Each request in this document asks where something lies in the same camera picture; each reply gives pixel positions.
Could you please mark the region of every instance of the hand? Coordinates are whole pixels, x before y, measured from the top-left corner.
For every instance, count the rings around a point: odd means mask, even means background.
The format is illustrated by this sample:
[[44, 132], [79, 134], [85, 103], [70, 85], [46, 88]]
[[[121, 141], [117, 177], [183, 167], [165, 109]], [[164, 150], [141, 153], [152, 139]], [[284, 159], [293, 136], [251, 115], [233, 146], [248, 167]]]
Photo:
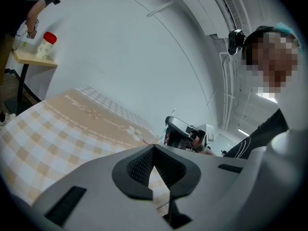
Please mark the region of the hand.
[[31, 39], [34, 39], [35, 38], [35, 35], [37, 34], [37, 31], [35, 29], [33, 29], [33, 31], [30, 33], [28, 32], [29, 36]]

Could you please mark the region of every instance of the shoe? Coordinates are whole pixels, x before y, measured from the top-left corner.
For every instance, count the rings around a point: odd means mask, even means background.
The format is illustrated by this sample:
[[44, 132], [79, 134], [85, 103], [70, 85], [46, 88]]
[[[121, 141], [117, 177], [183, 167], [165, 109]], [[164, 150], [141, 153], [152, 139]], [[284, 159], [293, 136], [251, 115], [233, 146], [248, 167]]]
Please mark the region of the shoe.
[[0, 121], [0, 130], [4, 128], [4, 126], [8, 124], [10, 121], [12, 121], [15, 117], [16, 117], [16, 114], [9, 115], [8, 113], [5, 113], [5, 120], [3, 122]]

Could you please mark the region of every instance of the white pipe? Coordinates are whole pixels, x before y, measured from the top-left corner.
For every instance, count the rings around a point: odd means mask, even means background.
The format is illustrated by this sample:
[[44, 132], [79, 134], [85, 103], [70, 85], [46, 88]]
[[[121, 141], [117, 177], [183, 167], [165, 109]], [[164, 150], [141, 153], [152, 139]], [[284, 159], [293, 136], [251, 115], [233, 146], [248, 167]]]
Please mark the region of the white pipe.
[[147, 18], [151, 17], [152, 15], [156, 14], [157, 12], [160, 12], [162, 9], [165, 9], [166, 7], [170, 6], [173, 3], [175, 3], [175, 1], [171, 0], [170, 2], [167, 2], [167, 3], [163, 4], [162, 6], [158, 7], [157, 9], [155, 9], [154, 11], [149, 13], [146, 17]]
[[[225, 93], [229, 94], [229, 82], [228, 82], [228, 73], [227, 73], [226, 61], [223, 62], [222, 66], [223, 66], [223, 69], [224, 69], [224, 72], [225, 72], [225, 81], [226, 81]], [[223, 119], [224, 120], [224, 122], [223, 122], [224, 129], [226, 128], [226, 123], [227, 123], [227, 118], [228, 118], [228, 106], [229, 106], [229, 97], [228, 97], [228, 95], [225, 95], [225, 97], [226, 97], [226, 110], [225, 110], [224, 119]]]
[[[226, 60], [226, 57], [224, 60], [222, 60], [222, 55], [223, 54], [227, 54], [229, 55], [228, 52], [220, 52], [219, 53], [219, 58], [220, 58], [220, 62], [221, 62], [221, 65], [222, 65], [222, 71], [223, 71], [223, 75], [224, 75], [224, 81], [223, 81], [223, 84], [224, 84], [224, 92], [226, 93], [227, 91], [227, 87], [226, 87], [226, 70], [224, 68], [224, 62]], [[224, 126], [225, 126], [225, 118], [226, 118], [226, 102], [227, 102], [227, 96], [224, 95], [224, 103], [223, 103], [223, 121], [222, 121], [222, 128], [224, 129]]]
[[242, 121], [242, 119], [243, 119], [243, 117], [244, 117], [244, 114], [245, 114], [245, 112], [246, 112], [246, 108], [247, 108], [247, 104], [248, 104], [248, 102], [249, 102], [249, 98], [250, 98], [251, 92], [252, 92], [252, 89], [250, 90], [250, 92], [249, 92], [249, 94], [248, 94], [248, 98], [247, 98], [247, 101], [246, 101], [246, 105], [245, 105], [244, 112], [243, 112], [242, 117], [241, 117], [241, 121]]
[[[231, 58], [229, 60], [229, 71], [230, 71], [230, 82], [231, 82], [231, 95], [234, 96], [233, 60]], [[228, 125], [229, 125], [229, 120], [230, 120], [232, 108], [233, 108], [233, 99], [231, 99], [231, 102], [230, 102], [230, 108], [229, 108], [229, 114], [228, 114], [226, 129], [228, 128]]]
[[229, 96], [229, 97], [231, 97], [231, 98], [235, 98], [234, 96], [232, 96], [232, 95], [230, 95], [230, 94], [224, 93], [224, 95], [227, 95], [227, 96]]

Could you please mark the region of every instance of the checkered bedsheet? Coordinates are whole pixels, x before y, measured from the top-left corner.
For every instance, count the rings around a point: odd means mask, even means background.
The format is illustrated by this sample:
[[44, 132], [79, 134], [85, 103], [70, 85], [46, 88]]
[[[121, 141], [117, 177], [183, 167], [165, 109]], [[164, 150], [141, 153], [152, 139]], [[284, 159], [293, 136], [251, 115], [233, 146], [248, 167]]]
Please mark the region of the checkered bedsheet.
[[[1, 130], [0, 172], [10, 191], [31, 205], [81, 164], [146, 145], [141, 133], [153, 134], [144, 119], [89, 86], [77, 88], [34, 105]], [[155, 208], [166, 214], [169, 190], [156, 169], [149, 188]]]

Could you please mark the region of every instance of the table leg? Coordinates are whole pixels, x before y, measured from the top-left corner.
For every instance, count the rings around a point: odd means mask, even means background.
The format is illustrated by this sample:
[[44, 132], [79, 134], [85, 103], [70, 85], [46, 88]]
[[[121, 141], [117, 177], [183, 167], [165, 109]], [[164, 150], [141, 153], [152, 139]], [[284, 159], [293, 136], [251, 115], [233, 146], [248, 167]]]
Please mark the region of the table leg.
[[29, 68], [29, 64], [24, 64], [23, 70], [21, 71], [19, 85], [18, 85], [18, 93], [17, 93], [17, 102], [21, 103], [23, 99], [23, 90], [24, 90], [24, 83], [26, 74]]
[[8, 108], [11, 114], [19, 115], [32, 106], [30, 103], [23, 102], [23, 90], [28, 67], [29, 64], [24, 64], [20, 75], [17, 99], [12, 98], [4, 102], [5, 106]]

